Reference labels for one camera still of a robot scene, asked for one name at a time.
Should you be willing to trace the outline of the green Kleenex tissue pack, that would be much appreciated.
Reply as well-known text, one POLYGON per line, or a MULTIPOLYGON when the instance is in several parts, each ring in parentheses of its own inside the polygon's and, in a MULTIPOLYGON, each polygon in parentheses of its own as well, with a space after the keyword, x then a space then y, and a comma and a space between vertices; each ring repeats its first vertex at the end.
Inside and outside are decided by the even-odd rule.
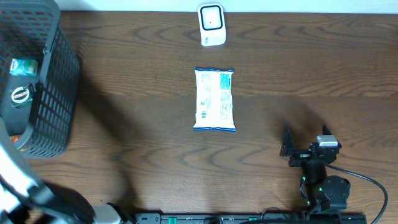
POLYGON ((33 59, 13 58, 10 66, 10 74, 15 76, 35 77, 38 72, 39 64, 33 59))

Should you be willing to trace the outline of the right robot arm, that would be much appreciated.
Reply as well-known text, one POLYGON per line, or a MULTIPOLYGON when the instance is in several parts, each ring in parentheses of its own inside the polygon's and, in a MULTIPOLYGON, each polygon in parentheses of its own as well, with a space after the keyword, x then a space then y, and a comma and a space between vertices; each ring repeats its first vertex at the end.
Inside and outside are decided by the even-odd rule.
POLYGON ((341 148, 342 145, 325 125, 322 134, 307 149, 297 149, 290 131, 284 132, 280 156, 289 158, 289 166, 302 169, 300 193, 310 207, 308 215, 338 213, 347 209, 350 182, 326 172, 326 166, 336 160, 341 148))

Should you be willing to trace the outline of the white blue snack bag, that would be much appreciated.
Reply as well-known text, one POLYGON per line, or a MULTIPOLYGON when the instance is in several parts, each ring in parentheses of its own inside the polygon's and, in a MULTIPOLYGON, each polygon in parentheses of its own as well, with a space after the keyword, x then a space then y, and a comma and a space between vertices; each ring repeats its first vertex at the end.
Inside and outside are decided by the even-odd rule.
POLYGON ((195 131, 235 132, 232 75, 234 69, 195 69, 197 85, 195 131))

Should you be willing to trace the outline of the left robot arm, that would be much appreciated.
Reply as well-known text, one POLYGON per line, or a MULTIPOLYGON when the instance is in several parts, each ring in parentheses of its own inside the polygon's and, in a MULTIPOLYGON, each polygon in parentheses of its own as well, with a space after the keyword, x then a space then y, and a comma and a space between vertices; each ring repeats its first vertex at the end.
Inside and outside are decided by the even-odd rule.
POLYGON ((118 206, 93 207, 77 191, 40 178, 25 161, 1 121, 1 223, 19 223, 31 209, 45 223, 134 223, 118 206))

